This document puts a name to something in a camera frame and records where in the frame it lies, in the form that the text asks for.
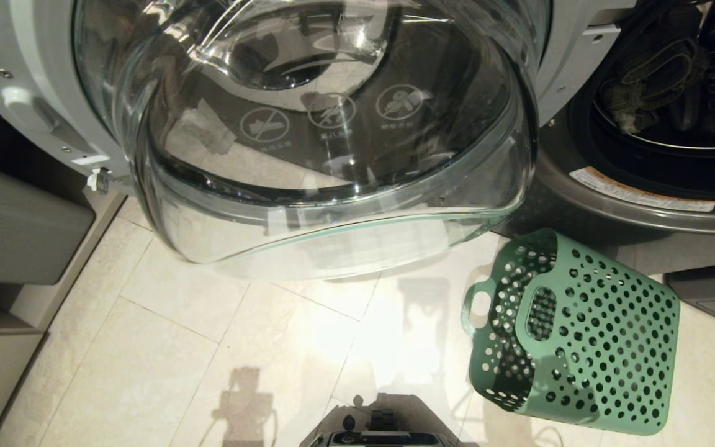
laundry basket handle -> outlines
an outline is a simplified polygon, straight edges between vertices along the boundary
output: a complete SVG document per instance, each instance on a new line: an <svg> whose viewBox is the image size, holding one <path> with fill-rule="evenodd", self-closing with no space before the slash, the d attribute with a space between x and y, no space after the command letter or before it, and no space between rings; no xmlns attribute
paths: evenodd
<svg viewBox="0 0 715 447"><path fill-rule="evenodd" d="M473 286L470 286L465 293L465 302L462 303L462 312L460 312L460 323L462 323L462 330L471 338L476 334L476 328L473 323L470 322L470 309L474 305L474 297L479 292L486 292L486 294L490 296L490 306L492 307L496 294L496 283L493 281L493 278L488 278L487 281L484 282L477 282Z"/></svg>

warning label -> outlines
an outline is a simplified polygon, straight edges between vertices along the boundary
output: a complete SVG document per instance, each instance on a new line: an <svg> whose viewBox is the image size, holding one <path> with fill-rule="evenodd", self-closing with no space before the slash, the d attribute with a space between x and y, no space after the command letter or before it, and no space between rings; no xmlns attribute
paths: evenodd
<svg viewBox="0 0 715 447"><path fill-rule="evenodd" d="M673 209L677 211L712 212L715 201L696 201L692 199L680 199L677 197L661 196L652 192L642 191L635 187L613 181L607 176L598 172L591 166L579 169L570 173L571 178L578 181L590 189L594 189L601 194L619 199L621 201L648 207L659 207L659 209Z"/></svg>

printed symbol on glass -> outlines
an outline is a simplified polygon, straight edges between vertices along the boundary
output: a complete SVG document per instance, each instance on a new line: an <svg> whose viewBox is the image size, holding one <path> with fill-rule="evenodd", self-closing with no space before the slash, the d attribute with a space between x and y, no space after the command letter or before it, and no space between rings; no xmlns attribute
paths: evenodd
<svg viewBox="0 0 715 447"><path fill-rule="evenodd" d="M241 132L255 142L273 142L289 132L289 118L273 107L259 107L241 117Z"/></svg>
<svg viewBox="0 0 715 447"><path fill-rule="evenodd" d="M317 127L344 127L355 117L357 107L349 96L338 93L320 94L310 105L308 119Z"/></svg>
<svg viewBox="0 0 715 447"><path fill-rule="evenodd" d="M382 118L400 121L408 119L421 110L423 101L432 96L409 84L386 88L377 98L377 113Z"/></svg>

perforated basket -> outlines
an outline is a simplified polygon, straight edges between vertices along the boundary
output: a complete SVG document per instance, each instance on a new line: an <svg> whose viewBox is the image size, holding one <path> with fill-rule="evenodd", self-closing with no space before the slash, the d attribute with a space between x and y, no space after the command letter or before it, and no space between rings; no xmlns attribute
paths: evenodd
<svg viewBox="0 0 715 447"><path fill-rule="evenodd" d="M474 297L492 298L474 328ZM465 297L470 381L507 411L633 435L667 421L675 293L552 230L510 241Z"/></svg>

tile floor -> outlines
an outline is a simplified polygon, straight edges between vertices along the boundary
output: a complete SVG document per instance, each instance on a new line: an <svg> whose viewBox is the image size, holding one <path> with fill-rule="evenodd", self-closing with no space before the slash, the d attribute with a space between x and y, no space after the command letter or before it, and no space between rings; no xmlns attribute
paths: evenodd
<svg viewBox="0 0 715 447"><path fill-rule="evenodd" d="M395 395L482 447L715 445L715 319L687 305L658 435L527 418L475 394L459 311L499 246L485 235L363 278L248 283L174 258L128 200L52 323L0 447L296 446L330 411Z"/></svg>

